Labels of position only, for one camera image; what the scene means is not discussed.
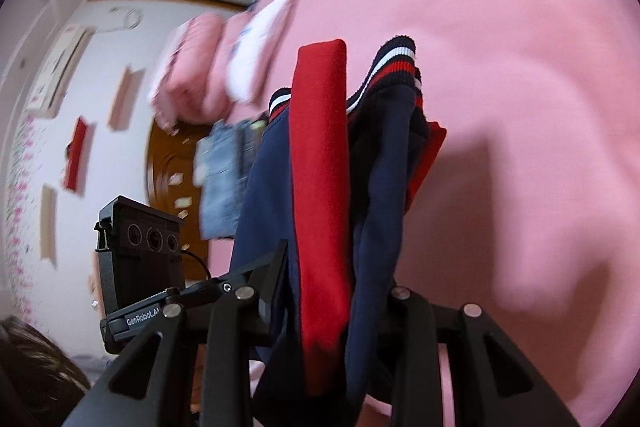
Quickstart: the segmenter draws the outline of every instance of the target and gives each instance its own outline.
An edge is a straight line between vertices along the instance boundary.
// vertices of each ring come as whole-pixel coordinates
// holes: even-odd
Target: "jeans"
[[[261,121],[243,120],[229,125],[220,120],[209,136],[197,143],[193,184],[202,187],[201,238],[236,237],[244,190],[262,128]]]

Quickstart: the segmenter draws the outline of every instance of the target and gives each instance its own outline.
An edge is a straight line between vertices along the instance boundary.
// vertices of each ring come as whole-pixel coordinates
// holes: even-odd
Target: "pink blanket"
[[[261,105],[234,119],[290,84],[300,46],[344,39],[351,94],[396,34],[415,39],[425,114],[449,130],[399,282],[479,303],[599,426],[640,366],[638,2],[299,0]],[[224,272],[228,247],[212,254]]]

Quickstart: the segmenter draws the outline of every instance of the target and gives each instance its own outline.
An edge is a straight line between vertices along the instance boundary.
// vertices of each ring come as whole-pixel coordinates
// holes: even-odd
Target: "pillow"
[[[227,68],[226,92],[231,100],[250,103],[260,95],[293,1],[275,0],[268,4],[240,33]]]
[[[152,78],[151,91],[148,101],[156,115],[158,127],[169,134],[173,134],[177,115],[166,90],[165,81],[173,67],[172,60],[177,52],[189,23],[185,22],[180,27],[172,30],[164,44],[164,49],[158,58],[158,66]]]
[[[174,66],[166,80],[176,115],[182,121],[206,123],[202,102],[224,25],[222,15],[215,12],[203,13],[188,22]]]
[[[242,12],[226,21],[216,56],[207,77],[207,90],[202,103],[202,115],[206,123],[216,123],[228,117],[232,103],[226,94],[226,67],[229,63],[231,49],[238,40],[240,32],[254,16],[251,12]]]

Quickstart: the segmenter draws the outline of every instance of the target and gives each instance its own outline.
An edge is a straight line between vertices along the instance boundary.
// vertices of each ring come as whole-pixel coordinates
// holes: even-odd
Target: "hair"
[[[56,344],[17,317],[0,321],[0,364],[42,427],[60,427],[90,388]]]

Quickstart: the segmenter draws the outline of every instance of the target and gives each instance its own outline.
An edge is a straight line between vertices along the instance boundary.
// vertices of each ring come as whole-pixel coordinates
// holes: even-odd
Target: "silver bolt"
[[[394,299],[406,301],[411,296],[411,292],[403,286],[396,286],[391,290],[391,295]]]
[[[236,290],[236,297],[238,297],[241,301],[246,301],[250,299],[255,294],[255,290],[251,288],[251,286],[240,286]]]
[[[164,315],[168,319],[172,319],[177,317],[182,313],[182,306],[177,303],[167,304],[164,308],[162,308],[162,315]]]
[[[480,315],[482,315],[482,308],[477,304],[473,304],[473,302],[465,304],[465,306],[462,308],[462,311],[465,312],[465,315],[467,317],[471,317],[473,319],[476,319]]]

